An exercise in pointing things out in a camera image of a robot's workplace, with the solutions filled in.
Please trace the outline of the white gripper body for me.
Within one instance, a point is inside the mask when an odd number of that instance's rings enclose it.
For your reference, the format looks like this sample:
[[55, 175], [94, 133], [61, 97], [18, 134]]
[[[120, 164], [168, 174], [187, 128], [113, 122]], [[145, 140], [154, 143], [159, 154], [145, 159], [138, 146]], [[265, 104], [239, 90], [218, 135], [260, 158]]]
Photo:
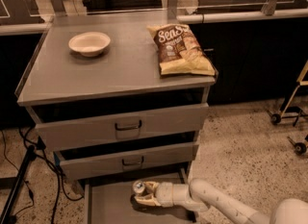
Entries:
[[191, 212], [206, 212], [209, 209], [203, 202], [193, 200], [190, 188], [185, 184], [159, 183], [155, 190], [155, 198], [163, 208], [180, 206]]

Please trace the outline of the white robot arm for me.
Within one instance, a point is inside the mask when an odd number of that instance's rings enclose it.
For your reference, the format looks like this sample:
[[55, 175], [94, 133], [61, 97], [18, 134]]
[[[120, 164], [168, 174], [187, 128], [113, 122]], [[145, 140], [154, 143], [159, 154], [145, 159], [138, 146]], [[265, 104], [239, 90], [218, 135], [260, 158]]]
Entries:
[[282, 200], [270, 216], [219, 191], [203, 179], [188, 184], [135, 181], [134, 198], [144, 206], [171, 208], [180, 206], [191, 212], [215, 207], [234, 224], [308, 224], [308, 203], [299, 199]]

